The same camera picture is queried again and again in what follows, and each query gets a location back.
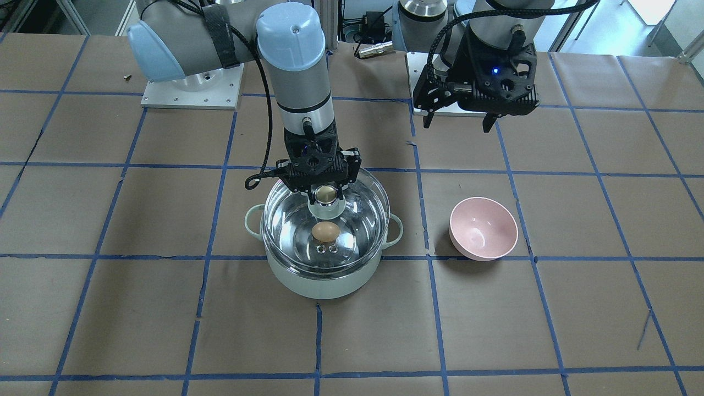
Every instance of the white mounting plate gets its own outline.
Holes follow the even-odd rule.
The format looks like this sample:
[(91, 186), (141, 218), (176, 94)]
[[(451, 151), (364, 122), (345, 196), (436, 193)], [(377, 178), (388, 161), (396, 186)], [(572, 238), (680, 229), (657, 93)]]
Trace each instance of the white mounting plate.
[[(408, 85), (410, 87), (411, 99), (413, 100), (413, 88), (420, 78), (420, 72), (423, 71), (423, 67), (428, 60), (428, 54), (422, 52), (407, 52), (406, 53), (406, 67), (408, 67)], [(415, 103), (413, 104), (413, 114), (426, 116), (426, 111), (421, 111), (415, 108)], [(484, 117), (486, 113), (480, 113), (477, 111), (466, 111), (460, 109), (459, 105), (456, 103), (450, 106), (443, 107), (435, 111), (435, 116), (455, 116), (455, 117)]]
[(183, 80), (148, 82), (143, 107), (237, 110), (244, 65), (217, 69)]

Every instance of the cooking pot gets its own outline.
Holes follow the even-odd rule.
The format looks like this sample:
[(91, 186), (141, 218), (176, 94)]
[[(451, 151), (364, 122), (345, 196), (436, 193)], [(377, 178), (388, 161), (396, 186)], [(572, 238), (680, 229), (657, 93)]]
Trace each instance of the cooking pot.
[[(264, 242), (274, 275), (291, 291), (315, 299), (352, 293), (372, 277), (382, 250), (403, 236), (401, 220), (389, 211), (389, 197), (371, 173), (360, 169), (357, 180), (347, 185), (342, 195), (341, 201), (311, 205), (308, 195), (291, 192), (279, 180), (264, 204), (247, 211), (247, 232)], [(339, 215), (326, 216), (326, 208)], [(257, 211), (263, 211), (259, 233), (249, 227), (249, 219)], [(389, 219), (397, 222), (399, 229), (392, 241), (386, 240)], [(339, 236), (331, 242), (313, 237), (313, 226), (323, 220), (339, 227)]]

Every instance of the pink bowl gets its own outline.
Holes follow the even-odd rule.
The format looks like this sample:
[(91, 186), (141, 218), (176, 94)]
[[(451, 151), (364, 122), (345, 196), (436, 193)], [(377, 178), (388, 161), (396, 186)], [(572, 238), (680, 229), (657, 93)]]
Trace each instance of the pink bowl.
[(518, 242), (516, 220), (493, 199), (471, 197), (450, 215), (450, 239), (470, 259), (495, 260), (511, 253)]

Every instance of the brown egg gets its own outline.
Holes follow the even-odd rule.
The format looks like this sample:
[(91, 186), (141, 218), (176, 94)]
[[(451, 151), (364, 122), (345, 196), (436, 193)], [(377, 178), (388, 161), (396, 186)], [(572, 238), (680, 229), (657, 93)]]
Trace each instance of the brown egg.
[(323, 243), (332, 242), (340, 235), (340, 227), (330, 221), (321, 221), (313, 226), (313, 237)]

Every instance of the black strap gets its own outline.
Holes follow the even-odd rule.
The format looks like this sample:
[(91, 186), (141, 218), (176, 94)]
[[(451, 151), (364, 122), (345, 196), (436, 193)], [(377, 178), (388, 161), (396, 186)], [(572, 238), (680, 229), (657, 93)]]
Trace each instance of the black strap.
[(234, 52), (234, 38), (230, 33), (230, 16), (227, 14), (227, 9), (221, 4), (211, 4), (203, 7), (203, 16), (222, 67), (229, 69), (239, 66)]

